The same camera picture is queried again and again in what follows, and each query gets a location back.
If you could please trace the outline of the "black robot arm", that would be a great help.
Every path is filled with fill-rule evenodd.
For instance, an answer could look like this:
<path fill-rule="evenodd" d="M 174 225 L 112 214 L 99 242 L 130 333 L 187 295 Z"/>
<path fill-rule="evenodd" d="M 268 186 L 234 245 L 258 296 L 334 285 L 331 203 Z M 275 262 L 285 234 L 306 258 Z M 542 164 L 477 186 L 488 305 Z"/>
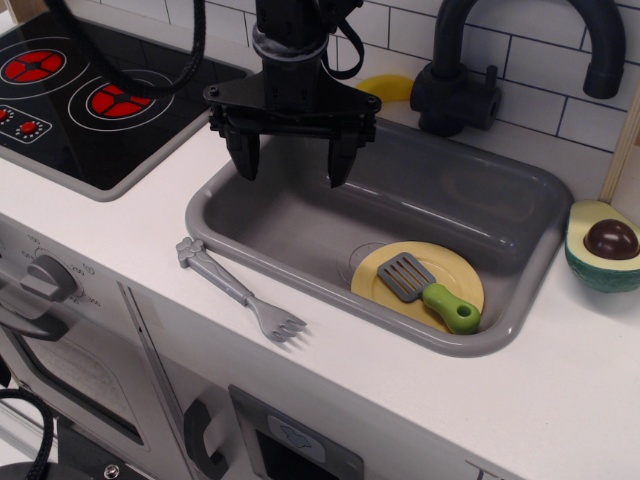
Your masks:
<path fill-rule="evenodd" d="M 374 141 L 381 100 L 345 85 L 359 72 L 328 63 L 329 37 L 341 31 L 358 53 L 362 41 L 347 22 L 359 1 L 259 1 L 253 47 L 261 72 L 211 86 L 210 127 L 225 139 L 238 173 L 256 178 L 262 135 L 301 136 L 329 142 L 328 176 L 344 184 L 357 152 Z"/>

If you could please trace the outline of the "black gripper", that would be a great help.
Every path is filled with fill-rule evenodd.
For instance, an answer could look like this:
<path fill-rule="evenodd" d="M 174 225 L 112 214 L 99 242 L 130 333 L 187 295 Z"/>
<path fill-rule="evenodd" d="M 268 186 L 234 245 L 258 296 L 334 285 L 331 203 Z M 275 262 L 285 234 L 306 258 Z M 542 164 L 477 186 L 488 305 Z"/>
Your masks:
<path fill-rule="evenodd" d="M 262 134 L 330 140 L 332 188 L 348 179 L 358 145 L 374 140 L 375 116 L 382 102 L 340 82 L 340 74 L 326 65 L 328 43 L 326 35 L 301 45 L 256 35 L 253 47 L 262 70 L 204 90 L 211 105 L 211 128 L 226 139 L 243 178 L 257 177 Z"/>

